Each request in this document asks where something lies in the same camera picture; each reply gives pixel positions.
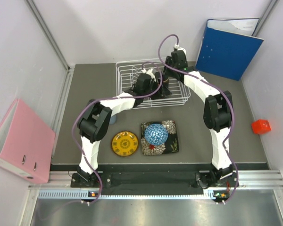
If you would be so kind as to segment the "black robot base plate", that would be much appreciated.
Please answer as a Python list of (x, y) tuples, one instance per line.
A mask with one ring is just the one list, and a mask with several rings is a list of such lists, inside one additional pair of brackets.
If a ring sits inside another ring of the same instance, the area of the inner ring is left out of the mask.
[(184, 188), (206, 189), (219, 183), (213, 172), (196, 171), (108, 171), (98, 172), (98, 175), (83, 176), (73, 174), (71, 187), (96, 187), (102, 182), (103, 189), (133, 188), (140, 186), (182, 186)]

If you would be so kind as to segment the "light blue cup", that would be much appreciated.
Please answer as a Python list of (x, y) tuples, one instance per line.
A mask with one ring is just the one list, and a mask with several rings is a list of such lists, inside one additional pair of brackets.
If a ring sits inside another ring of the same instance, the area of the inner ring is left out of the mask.
[(116, 120), (117, 120), (117, 116), (116, 116), (116, 115), (111, 116), (110, 121), (109, 121), (109, 124), (110, 124), (110, 125), (115, 124), (115, 123), (116, 123)]

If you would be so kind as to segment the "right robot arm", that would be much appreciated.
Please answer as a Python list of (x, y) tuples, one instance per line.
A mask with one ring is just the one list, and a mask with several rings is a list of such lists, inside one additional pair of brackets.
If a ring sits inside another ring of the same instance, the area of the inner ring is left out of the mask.
[(189, 67), (183, 48), (171, 52), (171, 55), (166, 57), (165, 64), (164, 74), (187, 86), (204, 103), (203, 120), (212, 139), (212, 169), (208, 174), (196, 173), (196, 182), (202, 189), (213, 185), (222, 186), (233, 174), (227, 137), (232, 126), (232, 95), (228, 91), (221, 93), (198, 71)]

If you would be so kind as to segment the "black floral square plate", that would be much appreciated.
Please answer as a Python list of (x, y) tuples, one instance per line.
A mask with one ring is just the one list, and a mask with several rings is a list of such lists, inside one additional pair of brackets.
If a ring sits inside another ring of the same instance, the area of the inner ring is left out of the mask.
[[(145, 129), (151, 124), (162, 124), (168, 131), (168, 139), (162, 145), (151, 145), (145, 137)], [(141, 123), (141, 150), (145, 156), (164, 155), (179, 152), (179, 141), (176, 123), (173, 120), (167, 121), (151, 121)]]

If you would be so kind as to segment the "yellow patterned round plate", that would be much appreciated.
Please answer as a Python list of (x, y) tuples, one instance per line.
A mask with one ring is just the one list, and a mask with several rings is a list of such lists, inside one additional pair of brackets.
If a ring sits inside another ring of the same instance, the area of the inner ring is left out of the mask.
[(120, 157), (133, 155), (139, 146), (138, 137), (130, 131), (121, 131), (115, 134), (111, 142), (113, 153)]

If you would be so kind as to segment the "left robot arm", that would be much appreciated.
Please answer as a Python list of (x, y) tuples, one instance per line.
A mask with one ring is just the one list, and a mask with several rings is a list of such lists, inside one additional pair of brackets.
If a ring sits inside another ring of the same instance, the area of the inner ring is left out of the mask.
[(81, 143), (81, 161), (73, 181), (83, 186), (101, 186), (98, 168), (98, 152), (100, 141), (107, 133), (110, 119), (116, 114), (136, 108), (147, 97), (160, 99), (170, 95), (168, 90), (169, 76), (166, 73), (142, 70), (137, 81), (126, 91), (110, 99), (91, 99), (86, 108), (75, 121)]

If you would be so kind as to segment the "blue triangle pattern bowl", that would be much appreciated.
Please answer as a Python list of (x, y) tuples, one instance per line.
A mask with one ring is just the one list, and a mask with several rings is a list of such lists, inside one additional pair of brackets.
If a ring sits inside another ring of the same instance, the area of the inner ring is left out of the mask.
[(151, 124), (145, 129), (144, 137), (151, 145), (162, 145), (168, 139), (168, 131), (162, 124)]

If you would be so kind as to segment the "black decorated mug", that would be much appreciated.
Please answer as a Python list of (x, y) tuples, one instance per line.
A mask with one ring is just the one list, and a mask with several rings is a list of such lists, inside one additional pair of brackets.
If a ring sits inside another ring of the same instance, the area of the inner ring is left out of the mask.
[(162, 87), (164, 88), (164, 89), (169, 89), (169, 76), (168, 75), (165, 75), (165, 74), (163, 74), (163, 77), (162, 77), (163, 79), (163, 82), (162, 82)]

